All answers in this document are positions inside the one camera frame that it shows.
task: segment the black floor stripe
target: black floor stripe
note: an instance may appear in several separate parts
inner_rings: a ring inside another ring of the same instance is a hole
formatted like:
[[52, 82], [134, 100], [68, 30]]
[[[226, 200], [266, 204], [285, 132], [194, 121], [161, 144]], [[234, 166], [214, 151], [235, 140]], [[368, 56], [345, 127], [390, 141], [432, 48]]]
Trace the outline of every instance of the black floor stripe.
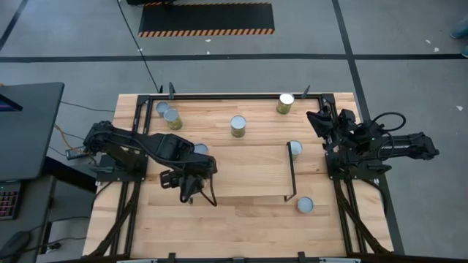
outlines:
[[8, 24], [7, 29], [5, 29], [5, 32], [1, 36], [1, 38], [0, 38], [0, 51], [3, 48], [3, 46], [5, 45], [5, 43], [7, 42], [8, 37], [12, 33], [12, 31], [13, 31], [15, 25], [16, 25], [16, 22], [18, 22], [18, 19], [20, 18], [21, 13], [23, 12], [24, 7], [26, 6], [26, 4], [28, 4], [28, 0], [22, 0], [21, 1], [20, 6], [18, 7], [15, 14], [13, 15], [12, 20], [10, 21], [10, 23]]
[[[350, 72], [352, 77], [352, 82], [354, 83], [356, 96], [358, 97], [359, 108], [361, 109], [361, 115], [363, 119], [370, 119], [369, 109], [367, 107], [366, 98], [364, 96], [364, 90], [361, 84], [361, 79], [359, 78], [358, 68], [356, 67], [356, 61], [352, 54], [352, 48], [346, 26], [344, 24], [343, 13], [341, 12], [341, 7], [339, 6], [338, 0], [332, 0], [333, 9], [335, 10], [336, 20], [338, 21], [338, 27], [341, 34], [341, 39], [343, 41], [344, 51], [347, 55], [348, 64], [350, 66]], [[380, 178], [380, 183], [382, 190], [385, 192], [387, 197], [390, 196], [390, 190], [388, 188], [387, 179], [385, 176]], [[396, 222], [396, 215], [393, 209], [393, 203], [391, 198], [388, 198], [387, 201], [388, 211], [387, 211], [387, 224], [388, 230], [390, 232], [390, 238], [392, 240], [393, 249], [398, 254], [404, 254], [403, 242], [401, 241], [401, 235]]]
[[[345, 55], [345, 54], [235, 54], [235, 55], [160, 55], [145, 56], [147, 61], [222, 61], [222, 60], [453, 60], [466, 59], [460, 54], [437, 55]], [[141, 56], [59, 56], [0, 57], [0, 63], [126, 62], [142, 61]]]

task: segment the hazard stripe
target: hazard stripe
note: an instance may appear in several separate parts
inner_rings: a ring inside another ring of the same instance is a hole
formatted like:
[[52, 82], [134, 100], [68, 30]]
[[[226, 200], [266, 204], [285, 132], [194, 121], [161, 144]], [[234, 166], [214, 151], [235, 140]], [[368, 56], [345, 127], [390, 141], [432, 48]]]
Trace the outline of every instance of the hazard stripe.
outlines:
[[193, 37], [193, 36], [240, 36], [273, 34], [272, 28], [247, 28], [247, 29], [205, 29], [205, 30], [175, 30], [175, 31], [144, 31], [139, 32], [139, 37]]

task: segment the tin can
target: tin can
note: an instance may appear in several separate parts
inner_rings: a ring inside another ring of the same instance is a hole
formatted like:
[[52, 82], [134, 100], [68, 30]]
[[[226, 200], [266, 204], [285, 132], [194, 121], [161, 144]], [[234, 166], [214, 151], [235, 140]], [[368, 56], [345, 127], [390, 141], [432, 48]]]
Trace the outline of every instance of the tin can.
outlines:
[[240, 115], [234, 116], [231, 119], [231, 134], [240, 138], [246, 133], [246, 119]]
[[167, 102], [158, 102], [156, 104], [156, 112], [159, 116], [164, 117], [164, 113], [169, 110], [169, 104]]
[[167, 125], [170, 129], [178, 130], [182, 128], [183, 124], [181, 116], [178, 114], [178, 111], [176, 109], [166, 110], [166, 112], [164, 113], [164, 119], [166, 120]]
[[290, 141], [291, 144], [291, 153], [292, 153], [292, 160], [295, 161], [299, 154], [302, 153], [302, 144], [299, 141]]
[[199, 154], [207, 154], [208, 152], [208, 146], [202, 143], [197, 143], [195, 145], [195, 149], [193, 150], [194, 153], [199, 153]]
[[314, 202], [308, 197], [301, 197], [295, 205], [300, 213], [310, 213], [314, 210]]
[[291, 110], [293, 102], [294, 96], [292, 94], [281, 94], [276, 106], [276, 111], [280, 114], [288, 114]]

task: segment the gray floor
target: gray floor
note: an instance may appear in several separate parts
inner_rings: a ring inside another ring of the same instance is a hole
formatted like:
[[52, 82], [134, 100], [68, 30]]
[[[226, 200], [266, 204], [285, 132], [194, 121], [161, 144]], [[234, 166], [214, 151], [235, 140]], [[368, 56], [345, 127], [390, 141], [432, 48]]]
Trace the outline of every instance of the gray floor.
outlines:
[[[181, 2], [222, 2], [181, 0]], [[146, 55], [206, 54], [344, 54], [338, 22], [329, 0], [271, 0], [276, 25], [272, 36], [172, 37], [137, 39]], [[468, 9], [462, 0], [339, 0], [354, 54], [448, 54], [468, 45], [448, 35]], [[20, 0], [0, 1], [0, 35]], [[137, 35], [141, 7], [122, 1], [124, 13]], [[29, 0], [1, 57], [138, 56], [137, 48], [115, 0]], [[404, 249], [410, 255], [468, 258], [468, 61], [357, 61], [371, 116], [399, 111], [408, 118], [400, 134], [424, 131], [440, 149], [432, 161], [392, 159], [387, 174]], [[155, 81], [173, 82], [177, 92], [355, 92], [346, 60], [219, 60], [149, 61]], [[65, 83], [63, 101], [113, 110], [121, 93], [153, 93], [155, 88], [143, 62], [0, 63], [0, 83]], [[111, 119], [62, 104], [57, 124], [84, 137], [92, 123]], [[68, 137], [73, 145], [79, 139]], [[66, 146], [54, 132], [50, 146], [64, 153]], [[48, 153], [66, 164], [52, 150]], [[67, 185], [58, 194], [55, 218], [89, 215], [92, 195]], [[51, 238], [86, 235], [87, 221], [54, 224]], [[51, 262], [79, 257], [83, 242], [39, 257]]]

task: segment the wooden tabletop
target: wooden tabletop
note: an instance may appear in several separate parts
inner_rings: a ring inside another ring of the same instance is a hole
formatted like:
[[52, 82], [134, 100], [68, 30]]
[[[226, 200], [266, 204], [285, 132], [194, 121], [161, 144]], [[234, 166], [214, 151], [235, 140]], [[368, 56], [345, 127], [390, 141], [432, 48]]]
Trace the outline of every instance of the wooden tabletop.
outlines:
[[[334, 95], [338, 111], [346, 108], [359, 116], [353, 94]], [[136, 99], [137, 94], [120, 95], [115, 127], [132, 128]], [[150, 161], [147, 180], [140, 190], [132, 258], [167, 258], [170, 252], [184, 258], [295, 257], [298, 251], [305, 251], [307, 256], [345, 255], [323, 141], [306, 118], [306, 111], [319, 110], [317, 100], [297, 99], [288, 115], [275, 111], [275, 99], [169, 103], [180, 112], [184, 127], [172, 131], [153, 114], [149, 134], [174, 133], [208, 146], [208, 154], [218, 162], [214, 191], [219, 206], [211, 207], [202, 197], [195, 197], [193, 205], [181, 204], [179, 188], [162, 189], [159, 185], [159, 172], [167, 168]], [[230, 135], [234, 115], [247, 120], [242, 138]], [[285, 158], [288, 140], [300, 141], [303, 153], [294, 162], [298, 194], [284, 202], [282, 195], [292, 191]], [[97, 197], [83, 254], [92, 252], [113, 225], [120, 189], [121, 183], [115, 182]], [[391, 250], [379, 192], [360, 181], [355, 181], [355, 192], [362, 221]], [[313, 199], [312, 213], [304, 215], [295, 209], [300, 197]], [[351, 222], [350, 226], [357, 251]], [[120, 252], [127, 227], [122, 229]]]

